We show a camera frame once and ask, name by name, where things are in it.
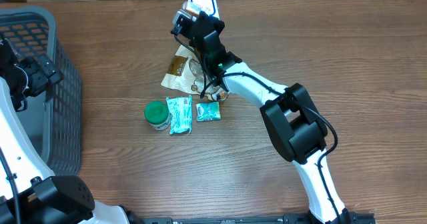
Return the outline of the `beige snack pouch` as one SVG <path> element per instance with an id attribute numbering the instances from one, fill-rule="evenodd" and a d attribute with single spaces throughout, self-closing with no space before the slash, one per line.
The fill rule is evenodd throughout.
<path id="1" fill-rule="evenodd" d="M 181 45 L 176 51 L 161 85 L 192 95 L 201 95 L 204 78 L 194 54 Z"/>

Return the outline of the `teal wipes packet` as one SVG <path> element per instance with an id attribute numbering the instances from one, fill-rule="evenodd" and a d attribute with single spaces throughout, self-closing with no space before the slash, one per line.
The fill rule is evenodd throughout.
<path id="1" fill-rule="evenodd" d="M 167 107 L 171 114 L 169 133 L 191 133 L 192 130 L 192 96 L 166 98 Z"/>

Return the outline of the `teal tissue pack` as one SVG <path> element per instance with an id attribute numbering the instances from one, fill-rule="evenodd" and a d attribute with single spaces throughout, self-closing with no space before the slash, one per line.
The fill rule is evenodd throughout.
<path id="1" fill-rule="evenodd" d="M 221 119 L 220 114 L 220 103 L 209 102 L 209 103 L 198 103 L 196 105 L 196 121 L 217 121 Z"/>

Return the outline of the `green bottle cap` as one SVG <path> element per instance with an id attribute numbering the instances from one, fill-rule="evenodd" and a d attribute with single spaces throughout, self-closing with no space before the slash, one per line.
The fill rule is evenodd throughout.
<path id="1" fill-rule="evenodd" d="M 164 102 L 152 101 L 144 109 L 147 122 L 156 130 L 162 131 L 169 127 L 171 115 Z"/>

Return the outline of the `orange tissue pack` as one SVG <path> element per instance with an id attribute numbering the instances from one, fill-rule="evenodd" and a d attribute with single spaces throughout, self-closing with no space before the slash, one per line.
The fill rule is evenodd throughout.
<path id="1" fill-rule="evenodd" d="M 208 9 L 191 1 L 186 1 L 182 5 L 182 9 L 191 16 L 198 17 L 201 12 L 207 13 Z"/>

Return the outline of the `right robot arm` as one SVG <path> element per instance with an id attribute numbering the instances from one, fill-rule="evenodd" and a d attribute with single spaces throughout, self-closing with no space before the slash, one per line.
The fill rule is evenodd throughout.
<path id="1" fill-rule="evenodd" d="M 220 86 L 255 105 L 279 155 L 294 164 L 309 199 L 313 223 L 349 223 L 350 214 L 338 197 L 330 175 L 326 136 L 335 133 L 318 113 L 305 87 L 279 85 L 253 72 L 246 63 L 226 51 L 219 35 L 223 21 L 203 11 L 175 20 L 177 33 L 189 40 L 201 64 L 203 87 Z"/>

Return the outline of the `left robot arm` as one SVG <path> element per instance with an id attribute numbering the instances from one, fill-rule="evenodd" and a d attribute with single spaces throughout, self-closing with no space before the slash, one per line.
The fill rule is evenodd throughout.
<path id="1" fill-rule="evenodd" d="M 40 158 L 17 113 L 63 79 L 47 56 L 18 59 L 1 38 L 1 222 L 140 223 L 122 206 L 96 201 L 77 176 L 56 176 Z"/>

